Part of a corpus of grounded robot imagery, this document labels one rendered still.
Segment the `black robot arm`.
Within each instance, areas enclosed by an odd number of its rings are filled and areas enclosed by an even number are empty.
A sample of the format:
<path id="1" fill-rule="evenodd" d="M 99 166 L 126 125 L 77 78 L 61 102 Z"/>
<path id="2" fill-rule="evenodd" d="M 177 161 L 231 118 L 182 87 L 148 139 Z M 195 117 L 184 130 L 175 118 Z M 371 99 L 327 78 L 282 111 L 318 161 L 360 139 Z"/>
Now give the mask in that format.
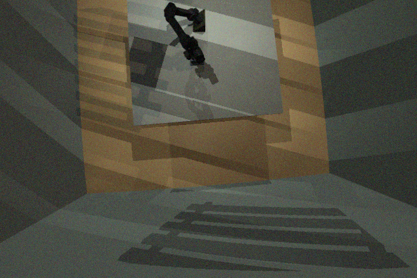
<path id="1" fill-rule="evenodd" d="M 189 21 L 195 20 L 197 24 L 203 21 L 203 14 L 199 14 L 198 9 L 190 8 L 188 10 L 176 7 L 174 3 L 169 2 L 164 8 L 164 17 L 167 22 L 171 25 L 172 29 L 176 32 L 177 36 L 180 39 L 182 47 L 186 50 L 184 51 L 184 56 L 186 59 L 190 60 L 193 56 L 197 60 L 200 60 L 204 57 L 203 52 L 198 47 L 198 42 L 194 36 L 187 35 L 182 27 L 179 25 L 175 16 L 182 16 L 189 19 Z M 189 48 L 189 49 L 188 49 Z M 194 53 L 194 54 L 193 54 Z"/>

